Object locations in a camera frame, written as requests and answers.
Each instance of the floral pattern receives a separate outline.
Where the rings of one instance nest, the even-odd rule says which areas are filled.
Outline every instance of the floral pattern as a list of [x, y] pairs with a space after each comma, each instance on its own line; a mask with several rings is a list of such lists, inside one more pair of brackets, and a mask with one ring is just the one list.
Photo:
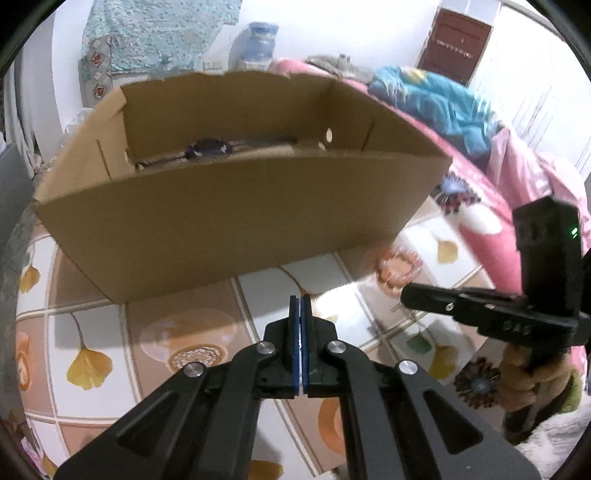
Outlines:
[[470, 361], [453, 381], [458, 396], [475, 410], [480, 407], [491, 408], [496, 405], [495, 393], [501, 373], [484, 357]]

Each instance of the white cloth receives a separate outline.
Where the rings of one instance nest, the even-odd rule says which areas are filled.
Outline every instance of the white cloth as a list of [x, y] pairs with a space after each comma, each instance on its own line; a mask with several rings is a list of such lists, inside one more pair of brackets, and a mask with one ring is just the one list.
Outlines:
[[8, 69], [8, 72], [4, 77], [4, 126], [6, 129], [7, 142], [17, 146], [18, 152], [25, 161], [29, 176], [32, 178], [35, 174], [34, 167], [37, 162], [33, 150], [33, 133], [28, 132], [25, 135], [23, 132], [17, 108], [17, 88], [14, 63]]
[[591, 397], [583, 393], [579, 408], [571, 413], [554, 415], [540, 423], [530, 438], [517, 449], [548, 480], [564, 463], [591, 420]]

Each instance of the tiled floor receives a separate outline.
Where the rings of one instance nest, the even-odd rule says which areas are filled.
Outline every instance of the tiled floor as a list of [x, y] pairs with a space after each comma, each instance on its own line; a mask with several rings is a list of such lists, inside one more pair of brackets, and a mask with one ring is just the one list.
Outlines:
[[[418, 281], [492, 286], [430, 199], [395, 243], [423, 259]], [[37, 225], [21, 273], [34, 281], [15, 311], [18, 385], [40, 456], [59, 466], [188, 361], [231, 360], [287, 316], [290, 295], [309, 293], [314, 314], [372, 360], [412, 358], [451, 384], [482, 337], [449, 317], [405, 309], [384, 292], [373, 273], [380, 251], [334, 252], [116, 306]], [[335, 399], [267, 400], [251, 467], [283, 472], [283, 480], [312, 478], [345, 461], [342, 437]]]

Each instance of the box flap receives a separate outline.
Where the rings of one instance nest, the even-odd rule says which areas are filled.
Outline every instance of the box flap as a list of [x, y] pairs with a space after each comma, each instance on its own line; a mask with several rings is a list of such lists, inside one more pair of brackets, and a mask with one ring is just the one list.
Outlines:
[[450, 165], [442, 156], [298, 155], [171, 168], [35, 209], [123, 303], [391, 241]]
[[[35, 193], [38, 202], [48, 202], [108, 181], [112, 177], [111, 172], [115, 178], [133, 172], [129, 163], [118, 164], [120, 157], [113, 156], [110, 147], [117, 143], [118, 148], [125, 149], [125, 130], [117, 132], [118, 128], [123, 127], [120, 112], [125, 103], [125, 95], [117, 88], [96, 106], [43, 178]], [[111, 134], [109, 137], [105, 136], [107, 132]], [[102, 146], [100, 140], [106, 140]]]

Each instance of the cardboard box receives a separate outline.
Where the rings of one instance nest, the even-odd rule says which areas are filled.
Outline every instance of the cardboard box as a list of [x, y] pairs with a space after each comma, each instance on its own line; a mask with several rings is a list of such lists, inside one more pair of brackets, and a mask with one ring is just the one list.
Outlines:
[[[326, 151], [135, 170], [198, 138], [295, 138]], [[449, 165], [414, 127], [337, 80], [194, 74], [111, 92], [48, 172], [35, 210], [123, 303], [394, 239]]]

